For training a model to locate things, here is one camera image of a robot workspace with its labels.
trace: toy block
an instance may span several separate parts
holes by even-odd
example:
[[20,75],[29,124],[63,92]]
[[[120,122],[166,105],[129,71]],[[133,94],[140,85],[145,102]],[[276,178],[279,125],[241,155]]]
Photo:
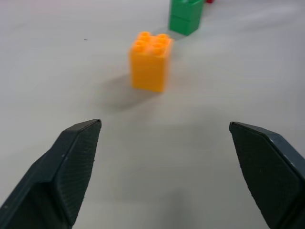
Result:
[[164,91],[173,39],[167,34],[152,36],[141,32],[129,51],[132,86],[154,92]]
[[176,16],[171,16],[169,22],[169,29],[188,36],[199,28],[199,24],[200,19],[187,21]]
[[170,16],[188,21],[201,17],[204,0],[171,0]]

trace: lego stud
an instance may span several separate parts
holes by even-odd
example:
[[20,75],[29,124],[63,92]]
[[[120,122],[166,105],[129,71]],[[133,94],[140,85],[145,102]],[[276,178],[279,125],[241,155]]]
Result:
[[138,40],[148,42],[151,38],[151,34],[149,32],[140,32],[138,35]]
[[136,42],[133,44],[132,49],[133,49],[135,52],[142,52],[142,51],[144,50],[144,47],[145,47],[145,42],[144,42],[144,41],[136,41]]
[[155,55],[161,55],[164,52],[164,45],[157,43],[157,44],[153,44],[152,46],[152,52]]
[[161,44],[167,44],[169,36],[167,34],[159,34],[157,36],[157,42]]

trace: green lego brick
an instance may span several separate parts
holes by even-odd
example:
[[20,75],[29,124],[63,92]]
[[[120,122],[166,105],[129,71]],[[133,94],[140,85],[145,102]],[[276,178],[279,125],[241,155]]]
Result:
[[170,15],[188,21],[200,18],[205,0],[171,0]]
[[199,24],[200,19],[187,21],[176,16],[170,16],[169,30],[188,36],[199,28]]

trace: orange lego brick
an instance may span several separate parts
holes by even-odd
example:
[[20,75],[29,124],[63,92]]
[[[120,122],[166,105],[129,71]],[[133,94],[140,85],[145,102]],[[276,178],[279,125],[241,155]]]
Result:
[[173,39],[167,34],[141,32],[129,51],[134,88],[162,92],[168,74]]

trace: white table surface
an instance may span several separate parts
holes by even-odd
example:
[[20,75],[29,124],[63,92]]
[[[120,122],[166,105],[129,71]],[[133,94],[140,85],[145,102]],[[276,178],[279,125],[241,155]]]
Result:
[[140,31],[166,32],[168,0],[0,1],[0,203],[59,133],[102,120],[74,229],[266,229],[230,121],[305,151],[305,2],[215,0],[170,33],[163,94],[129,85]]

